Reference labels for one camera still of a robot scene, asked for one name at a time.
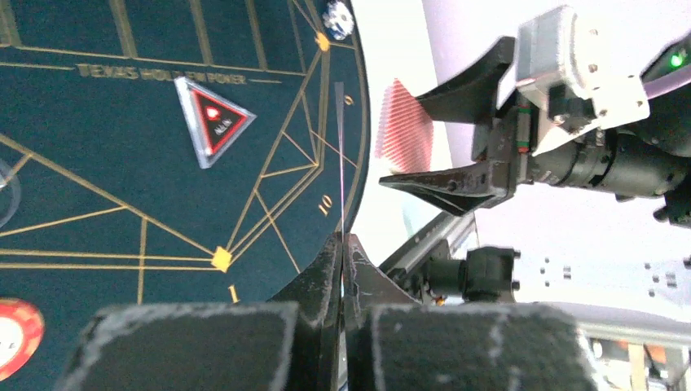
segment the poker table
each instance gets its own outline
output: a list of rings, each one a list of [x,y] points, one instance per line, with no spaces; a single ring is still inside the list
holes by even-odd
[[[103,307],[265,301],[304,270],[341,226],[336,82],[350,226],[368,86],[357,31],[333,41],[324,8],[0,2],[0,298],[31,303],[45,323],[0,389],[49,389]],[[256,116],[206,169],[179,77]]]

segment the red patterned card back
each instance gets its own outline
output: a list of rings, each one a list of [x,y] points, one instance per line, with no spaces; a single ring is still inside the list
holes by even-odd
[[[384,97],[375,157],[397,174],[429,171],[434,128],[422,106],[396,79]]]

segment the green led light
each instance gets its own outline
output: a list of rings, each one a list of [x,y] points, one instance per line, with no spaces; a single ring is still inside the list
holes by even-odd
[[[681,55],[673,55],[670,60],[670,65],[673,68],[679,67],[682,63],[684,62],[684,59],[681,57]]]

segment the red poker chip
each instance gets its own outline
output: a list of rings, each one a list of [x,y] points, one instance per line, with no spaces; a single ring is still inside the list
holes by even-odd
[[[0,381],[31,358],[44,330],[43,317],[35,306],[18,299],[0,299]]]

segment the white poker chip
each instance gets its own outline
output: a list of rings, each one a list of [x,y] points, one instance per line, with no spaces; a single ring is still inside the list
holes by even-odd
[[[327,10],[322,15],[324,27],[329,31],[333,39],[343,41],[352,34],[355,28],[353,14],[343,2],[330,2]]]

